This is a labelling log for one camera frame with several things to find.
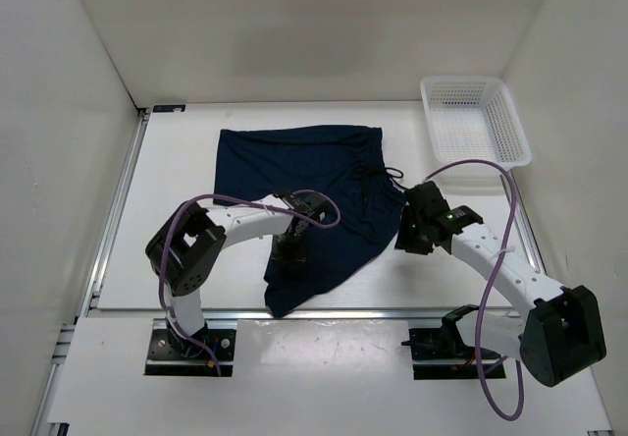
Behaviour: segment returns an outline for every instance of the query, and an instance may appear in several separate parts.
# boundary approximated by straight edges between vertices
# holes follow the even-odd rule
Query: white wall
[[[595,373],[628,434],[628,0],[547,0],[505,79],[534,150],[516,173],[533,228],[550,272],[598,296]]]
[[[82,0],[140,106],[391,100],[499,76],[542,0]]]
[[[27,434],[136,116],[79,0],[0,0],[0,433]]]

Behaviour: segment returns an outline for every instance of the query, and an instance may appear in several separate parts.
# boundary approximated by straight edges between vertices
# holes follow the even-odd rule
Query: white table surface
[[[249,103],[187,105],[181,113],[155,113],[134,170],[98,307],[157,309],[157,278],[144,255],[147,242],[187,198],[213,191],[221,129],[271,130],[312,125],[381,127],[388,166],[413,186],[436,167],[419,102]],[[460,194],[444,189],[449,204],[466,204],[501,236],[508,205],[501,189]],[[219,256],[201,289],[204,308],[264,309],[264,270],[270,238],[235,245]],[[466,264],[437,250],[429,256],[393,249],[328,294],[301,308],[458,307],[478,302],[485,286]],[[510,243],[524,257],[516,233]],[[509,306],[494,292],[491,306]]]
[[[48,420],[69,435],[552,435],[610,429],[587,369],[554,388],[525,372],[521,418],[477,380],[414,381],[403,321],[239,321],[231,378],[144,376],[152,320],[82,318]],[[491,380],[516,403],[514,366]]]

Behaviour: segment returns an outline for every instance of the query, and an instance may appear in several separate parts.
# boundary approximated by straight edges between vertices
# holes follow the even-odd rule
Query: metal frame
[[[37,415],[30,429],[30,436],[59,436],[66,434],[67,425],[63,423],[47,423],[48,412],[52,404],[57,384],[60,378],[61,366],[66,362],[66,356],[70,350],[70,341],[75,332],[74,326],[64,326],[59,333],[57,345],[52,356],[52,366],[48,374],[48,380],[41,396]]]
[[[510,199],[511,192],[508,189],[508,183],[503,176],[500,176],[499,178],[501,179],[501,184],[506,197]],[[514,179],[514,176],[512,176],[512,178],[514,185],[517,188],[517,206],[514,213],[514,224],[517,229],[517,233],[519,234],[521,245],[523,246],[523,252],[532,267],[538,269],[544,274],[547,274],[548,271],[543,263],[543,258],[541,257],[541,252],[539,251],[539,245],[537,244],[537,240],[532,231],[532,226],[530,225],[530,219],[528,218],[525,206],[523,205],[523,199],[519,194],[519,186],[517,185],[517,181]]]
[[[502,312],[508,316],[518,316],[512,307],[487,306],[487,310]],[[450,307],[434,308],[300,308],[290,313],[290,320],[441,320],[451,311]],[[101,310],[92,305],[89,317],[103,318],[153,318],[155,322],[164,320],[160,309],[107,309]],[[276,320],[271,313],[259,309],[211,309],[203,311],[205,321]]]
[[[127,195],[131,187],[131,180],[133,172],[135,171],[135,164],[137,164],[137,158],[139,157],[139,150],[144,140],[144,134],[146,133],[146,127],[148,126],[148,119],[150,113],[143,111],[140,113],[135,133],[131,140],[129,150],[127,151],[127,157],[125,158],[125,164],[116,187],[116,193],[109,209],[109,216],[107,217],[107,223],[100,239],[100,245],[94,258],[94,263],[89,274],[89,280],[87,282],[87,289],[83,296],[83,300],[80,306],[80,310],[77,316],[87,316],[89,312],[89,305],[91,298],[95,292],[100,292],[102,288],[102,281],[107,270],[107,264],[109,263],[109,256],[113,249],[114,240],[118,233],[118,227],[120,226],[120,220],[122,218],[122,212],[127,201]]]

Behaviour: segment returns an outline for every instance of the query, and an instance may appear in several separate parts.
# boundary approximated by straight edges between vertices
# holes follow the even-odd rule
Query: dark blue cloth
[[[264,297],[273,315],[284,316],[337,287],[393,239],[405,198],[384,173],[360,176],[365,168],[384,169],[381,129],[221,131],[215,193],[256,200],[283,189],[312,189],[328,195],[340,208],[337,227],[308,228],[306,265],[297,277],[269,261]]]

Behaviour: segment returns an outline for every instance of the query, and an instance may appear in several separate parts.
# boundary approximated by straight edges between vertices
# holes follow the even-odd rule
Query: drawstring
[[[406,191],[406,188],[398,183],[397,179],[403,179],[403,171],[396,168],[381,167],[381,166],[356,166],[351,170],[350,178],[359,181],[362,185],[362,207],[366,209],[368,205],[368,181],[375,176],[386,176],[393,184],[395,184],[402,191]]]

